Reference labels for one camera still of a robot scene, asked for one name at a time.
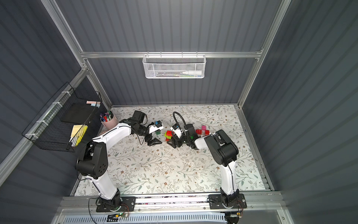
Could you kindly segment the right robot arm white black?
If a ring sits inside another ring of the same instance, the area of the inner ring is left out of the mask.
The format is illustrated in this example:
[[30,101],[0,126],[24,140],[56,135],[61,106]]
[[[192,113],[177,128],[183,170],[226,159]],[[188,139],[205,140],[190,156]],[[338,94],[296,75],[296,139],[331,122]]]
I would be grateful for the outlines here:
[[221,200],[225,207],[231,207],[240,202],[240,191],[235,182],[235,162],[239,149],[224,130],[218,130],[199,137],[192,124],[175,124],[171,127],[172,138],[167,142],[173,148],[183,144],[194,150],[209,150],[214,161],[220,165],[222,184],[220,187]]

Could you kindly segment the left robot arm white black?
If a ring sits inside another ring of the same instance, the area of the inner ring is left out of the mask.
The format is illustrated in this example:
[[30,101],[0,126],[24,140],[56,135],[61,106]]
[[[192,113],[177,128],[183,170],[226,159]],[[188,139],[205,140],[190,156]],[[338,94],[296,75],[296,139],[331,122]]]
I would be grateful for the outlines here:
[[120,191],[111,181],[108,169],[107,150],[112,148],[125,137],[136,134],[143,136],[148,146],[158,145],[162,142],[153,138],[152,133],[162,130],[164,127],[160,120],[147,126],[143,120],[147,115],[141,111],[135,111],[132,117],[121,120],[112,129],[93,138],[86,144],[86,148],[79,154],[76,170],[90,180],[99,191],[99,201],[108,210],[119,210],[122,205]]

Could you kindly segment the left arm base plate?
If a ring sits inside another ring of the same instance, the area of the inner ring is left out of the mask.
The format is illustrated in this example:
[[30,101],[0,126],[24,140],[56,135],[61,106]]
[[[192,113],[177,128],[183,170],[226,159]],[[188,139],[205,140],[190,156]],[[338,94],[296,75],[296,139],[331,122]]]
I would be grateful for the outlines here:
[[99,197],[96,200],[96,212],[132,212],[135,203],[136,197],[117,197],[112,200]]

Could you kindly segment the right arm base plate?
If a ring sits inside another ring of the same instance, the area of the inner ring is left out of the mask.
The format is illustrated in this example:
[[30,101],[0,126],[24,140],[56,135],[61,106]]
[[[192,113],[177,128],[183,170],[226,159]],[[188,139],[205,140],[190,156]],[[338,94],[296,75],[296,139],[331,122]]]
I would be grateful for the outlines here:
[[225,194],[211,194],[207,198],[207,202],[209,203],[210,209],[218,210],[218,209],[246,209],[247,203],[243,194],[232,194],[226,196]]

